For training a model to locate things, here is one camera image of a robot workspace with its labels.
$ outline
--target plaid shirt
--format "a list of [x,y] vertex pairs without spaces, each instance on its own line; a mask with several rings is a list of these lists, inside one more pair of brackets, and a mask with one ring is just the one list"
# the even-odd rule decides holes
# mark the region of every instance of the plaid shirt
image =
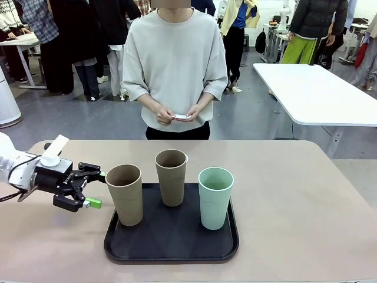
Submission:
[[17,0],[22,5],[22,19],[33,29],[40,43],[48,43],[59,35],[59,30],[46,0]]
[[149,14],[151,0],[135,0],[135,3],[139,7],[141,16]]

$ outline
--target yellow-green pants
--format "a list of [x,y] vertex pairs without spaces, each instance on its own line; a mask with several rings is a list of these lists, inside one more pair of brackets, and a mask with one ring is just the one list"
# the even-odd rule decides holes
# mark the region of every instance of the yellow-green pants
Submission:
[[301,55],[300,64],[309,64],[312,60],[315,45],[316,40],[306,40],[296,35],[293,37],[292,42],[288,44],[281,63],[296,64]]

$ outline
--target cup rim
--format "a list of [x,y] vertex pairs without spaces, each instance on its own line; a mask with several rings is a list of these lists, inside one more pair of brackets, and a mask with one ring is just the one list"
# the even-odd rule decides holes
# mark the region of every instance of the cup rim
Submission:
[[[139,170],[139,177],[138,177],[135,181],[133,181],[132,183],[130,183],[130,184],[128,184],[128,185],[124,185],[124,186],[115,186],[115,185],[110,184],[109,182],[107,182],[107,176],[108,176],[109,172],[111,172],[111,171],[114,170],[115,168],[117,168],[117,167],[121,167],[121,166],[133,166],[133,167],[137,168],[137,169]],[[111,168],[111,169],[107,172],[106,177],[105,177],[105,182],[106,182],[107,185],[110,185],[110,186],[112,186],[112,187],[127,187],[127,186],[131,186],[131,185],[135,184],[137,181],[140,180],[140,178],[141,178],[141,170],[140,170],[139,167],[137,167],[136,165],[133,165],[133,164],[121,164],[121,165],[116,165],[115,167]]]
[[[184,161],[181,165],[178,165],[178,166],[176,166],[176,167],[165,167],[165,166],[160,165],[160,164],[157,162],[157,156],[159,156],[160,153],[162,153],[162,152],[167,152],[167,151],[170,151],[170,150],[174,150],[174,151],[176,151],[176,152],[180,152],[180,153],[182,153],[182,154],[186,157],[185,161]],[[179,168],[179,167],[185,165],[185,164],[187,163],[187,158],[188,158],[188,157],[187,157],[187,155],[185,154],[185,152],[183,152],[183,151],[181,151],[181,150],[179,150],[179,149],[165,149],[165,150],[162,150],[162,151],[160,151],[159,153],[156,154],[156,156],[155,156],[155,158],[154,158],[154,163],[155,163],[158,167],[161,167],[161,168],[164,168],[164,169],[176,169],[176,168]]]
[[[204,171],[206,171],[206,170],[208,170],[208,169],[221,169],[221,170],[224,170],[225,172],[229,173],[229,174],[232,176],[232,183],[231,183],[228,187],[226,187],[225,189],[222,189],[222,190],[214,190],[214,189],[210,189],[209,187],[203,185],[202,182],[200,181],[200,175],[201,175]],[[202,187],[205,187],[207,190],[210,190],[210,191],[212,191],[212,192],[223,192],[223,191],[225,191],[225,190],[229,190],[229,188],[232,187],[232,186],[234,185],[234,176],[233,176],[232,173],[230,173],[229,170],[227,170],[227,169],[225,169],[225,168],[222,168],[222,167],[208,167],[208,168],[203,169],[203,170],[199,173],[199,175],[198,175],[198,182],[199,182],[200,185],[202,185]]]

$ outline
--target white phone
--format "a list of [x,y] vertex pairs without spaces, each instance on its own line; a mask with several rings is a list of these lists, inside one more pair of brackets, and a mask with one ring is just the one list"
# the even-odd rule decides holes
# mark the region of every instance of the white phone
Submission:
[[172,117],[177,118],[177,119],[187,120],[187,119],[191,118],[191,115],[187,117],[186,115],[175,114]]

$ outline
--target light gray sweatshirt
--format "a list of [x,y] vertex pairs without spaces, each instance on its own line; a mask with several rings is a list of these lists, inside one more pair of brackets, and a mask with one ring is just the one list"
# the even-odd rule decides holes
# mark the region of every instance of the light gray sweatshirt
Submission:
[[[157,11],[136,19],[124,48],[122,89],[130,100],[149,93],[174,114],[185,115],[203,92],[221,100],[226,88],[225,49],[213,17],[194,10],[186,22],[172,24]],[[157,123],[143,107],[141,116],[154,129],[180,133],[196,129],[213,118],[210,103],[193,122]]]

